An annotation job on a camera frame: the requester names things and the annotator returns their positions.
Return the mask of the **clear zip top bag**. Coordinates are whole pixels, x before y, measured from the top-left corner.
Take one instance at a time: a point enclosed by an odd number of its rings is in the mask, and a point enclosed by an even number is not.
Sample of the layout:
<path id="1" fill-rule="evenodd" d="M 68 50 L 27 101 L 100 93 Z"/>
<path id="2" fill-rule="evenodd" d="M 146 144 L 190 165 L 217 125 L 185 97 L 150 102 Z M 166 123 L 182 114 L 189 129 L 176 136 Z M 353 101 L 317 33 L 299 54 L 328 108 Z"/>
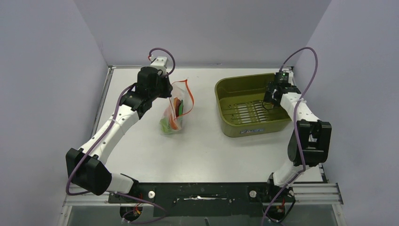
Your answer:
<path id="1" fill-rule="evenodd" d="M 181 131 L 185 125 L 186 116 L 193 110 L 194 96 L 188 80 L 172 83 L 169 103 L 160 119 L 160 129 L 163 134 L 174 134 Z"/>

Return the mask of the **green toy chili pepper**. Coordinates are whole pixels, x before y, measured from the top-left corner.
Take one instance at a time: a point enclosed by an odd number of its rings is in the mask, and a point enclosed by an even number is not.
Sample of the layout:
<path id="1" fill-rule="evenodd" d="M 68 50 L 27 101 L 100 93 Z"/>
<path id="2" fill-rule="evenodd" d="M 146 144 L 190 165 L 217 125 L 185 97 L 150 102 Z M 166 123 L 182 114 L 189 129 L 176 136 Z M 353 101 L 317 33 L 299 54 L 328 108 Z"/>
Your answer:
<path id="1" fill-rule="evenodd" d="M 184 101 L 181 100 L 178 102 L 178 105 L 177 105 L 176 116 L 179 117 L 179 116 L 183 115 L 183 111 L 184 111 Z"/>

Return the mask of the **olive green plastic tub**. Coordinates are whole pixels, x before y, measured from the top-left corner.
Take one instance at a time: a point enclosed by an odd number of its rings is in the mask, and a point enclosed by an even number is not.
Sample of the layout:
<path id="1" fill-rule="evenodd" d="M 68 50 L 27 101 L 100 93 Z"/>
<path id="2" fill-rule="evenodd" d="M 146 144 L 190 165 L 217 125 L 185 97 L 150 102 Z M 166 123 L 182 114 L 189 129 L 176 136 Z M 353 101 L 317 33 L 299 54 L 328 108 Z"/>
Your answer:
<path id="1" fill-rule="evenodd" d="M 263 98 L 274 73 L 224 78 L 215 85 L 216 111 L 222 132 L 228 137 L 245 137 L 279 132 L 291 119 L 281 107 Z"/>

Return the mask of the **green toy starfruit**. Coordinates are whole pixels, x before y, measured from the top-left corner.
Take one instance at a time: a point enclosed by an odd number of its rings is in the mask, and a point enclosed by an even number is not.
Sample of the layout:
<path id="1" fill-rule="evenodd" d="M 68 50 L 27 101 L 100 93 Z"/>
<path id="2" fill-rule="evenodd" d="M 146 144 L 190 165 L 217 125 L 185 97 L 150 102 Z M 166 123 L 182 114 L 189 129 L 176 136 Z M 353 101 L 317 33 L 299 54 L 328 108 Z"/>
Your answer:
<path id="1" fill-rule="evenodd" d="M 167 118 L 162 118 L 160 120 L 160 129 L 161 129 L 163 134 L 172 134 L 175 131 L 172 128 L 169 119 L 167 119 Z"/>

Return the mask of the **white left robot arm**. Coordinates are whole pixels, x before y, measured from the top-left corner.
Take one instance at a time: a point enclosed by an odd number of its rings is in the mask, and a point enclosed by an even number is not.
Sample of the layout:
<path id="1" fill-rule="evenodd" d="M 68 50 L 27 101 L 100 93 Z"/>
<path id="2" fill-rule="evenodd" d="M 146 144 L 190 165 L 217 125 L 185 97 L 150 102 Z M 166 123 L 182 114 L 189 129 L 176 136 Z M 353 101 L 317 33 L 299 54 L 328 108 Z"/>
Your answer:
<path id="1" fill-rule="evenodd" d="M 152 107 L 157 98 L 171 97 L 172 85 L 164 70 L 142 67 L 137 81 L 118 97 L 111 117 L 89 141 L 66 154 L 68 180 L 65 191 L 73 195 L 70 185 L 84 189 L 83 193 L 101 195 L 104 192 L 128 194 L 137 181 L 123 174 L 111 173 L 106 162 L 125 133 Z"/>

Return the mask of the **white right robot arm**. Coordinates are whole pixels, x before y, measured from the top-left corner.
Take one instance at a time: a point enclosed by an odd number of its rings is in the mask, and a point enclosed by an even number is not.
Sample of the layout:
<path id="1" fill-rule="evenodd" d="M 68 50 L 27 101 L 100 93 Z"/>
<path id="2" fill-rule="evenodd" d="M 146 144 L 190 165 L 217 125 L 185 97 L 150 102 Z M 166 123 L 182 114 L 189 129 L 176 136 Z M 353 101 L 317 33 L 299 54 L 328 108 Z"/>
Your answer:
<path id="1" fill-rule="evenodd" d="M 288 72 L 275 73 L 264 95 L 267 103 L 285 110 L 294 125 L 287 146 L 288 159 L 270 175 L 264 189 L 271 201 L 278 200 L 306 170 L 327 160 L 331 139 L 331 124 L 315 116 L 290 79 Z"/>

